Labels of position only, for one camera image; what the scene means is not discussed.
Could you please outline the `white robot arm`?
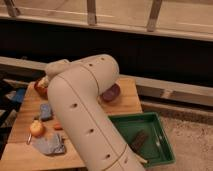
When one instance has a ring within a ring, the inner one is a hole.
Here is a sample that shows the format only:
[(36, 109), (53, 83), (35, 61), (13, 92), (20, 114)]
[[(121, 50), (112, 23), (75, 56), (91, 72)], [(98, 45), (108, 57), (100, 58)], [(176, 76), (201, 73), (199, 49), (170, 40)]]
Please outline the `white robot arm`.
[(97, 98), (118, 79), (106, 54), (46, 65), (48, 102), (88, 171), (145, 171)]

